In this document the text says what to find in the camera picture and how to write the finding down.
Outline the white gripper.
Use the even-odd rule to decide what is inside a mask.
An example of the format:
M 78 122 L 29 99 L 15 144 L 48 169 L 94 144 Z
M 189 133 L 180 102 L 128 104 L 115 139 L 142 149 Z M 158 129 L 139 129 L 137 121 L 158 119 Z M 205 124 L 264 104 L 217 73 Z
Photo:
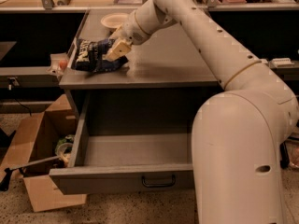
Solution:
M 150 36 L 140 28 L 135 18 L 135 13 L 132 12 L 109 38 L 114 39 L 114 41 L 112 42 L 111 48 L 107 51 L 106 59 L 113 62 L 129 53 L 132 49 L 132 44 L 141 45 L 146 42 Z

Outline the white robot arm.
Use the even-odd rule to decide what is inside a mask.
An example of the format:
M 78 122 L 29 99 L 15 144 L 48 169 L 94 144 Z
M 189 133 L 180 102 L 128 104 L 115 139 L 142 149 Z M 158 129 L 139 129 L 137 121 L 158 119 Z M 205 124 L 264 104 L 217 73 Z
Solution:
M 198 110 L 192 168 L 199 224 L 287 224 L 280 145 L 298 120 L 292 90 L 193 0 L 148 0 L 112 35 L 114 61 L 178 23 L 223 91 Z

